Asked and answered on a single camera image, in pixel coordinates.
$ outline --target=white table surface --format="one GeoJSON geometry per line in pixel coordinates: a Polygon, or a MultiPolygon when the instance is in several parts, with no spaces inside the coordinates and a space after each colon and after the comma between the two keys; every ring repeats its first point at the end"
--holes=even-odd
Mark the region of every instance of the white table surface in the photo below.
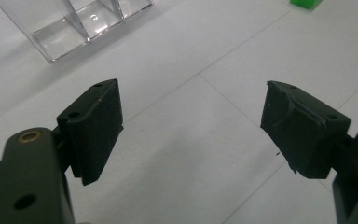
{"type": "Polygon", "coordinates": [[[268,80],[298,86],[358,132],[358,1],[155,0],[49,64],[0,10],[0,159],[6,140],[118,78],[124,128],[100,180],[67,172],[76,222],[336,223],[327,180],[294,175],[258,127],[268,80]]]}

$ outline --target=screw hole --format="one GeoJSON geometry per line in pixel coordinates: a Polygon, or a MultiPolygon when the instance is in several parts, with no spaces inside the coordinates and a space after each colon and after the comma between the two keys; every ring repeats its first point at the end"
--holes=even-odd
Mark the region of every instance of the screw hole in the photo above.
{"type": "Polygon", "coordinates": [[[19,137],[19,142],[21,143],[29,143],[33,142],[34,140],[38,139],[42,135],[41,132],[28,132],[24,133],[19,137]]]}
{"type": "Polygon", "coordinates": [[[31,206],[35,201],[36,201],[36,196],[34,194],[28,194],[19,198],[14,203],[14,208],[20,211],[31,206]]]}
{"type": "Polygon", "coordinates": [[[337,115],[328,115],[327,117],[329,117],[330,119],[338,119],[337,115]]]}
{"type": "Polygon", "coordinates": [[[71,118],[71,119],[77,118],[79,116],[80,116],[80,113],[78,113],[78,112],[70,113],[68,115],[68,117],[71,118]]]}

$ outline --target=transparent plastic box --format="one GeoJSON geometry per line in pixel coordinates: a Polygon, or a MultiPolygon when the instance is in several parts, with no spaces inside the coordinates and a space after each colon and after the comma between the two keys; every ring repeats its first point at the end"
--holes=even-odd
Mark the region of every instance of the transparent plastic box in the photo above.
{"type": "Polygon", "coordinates": [[[0,8],[49,62],[152,4],[152,0],[0,0],[0,8]]]}

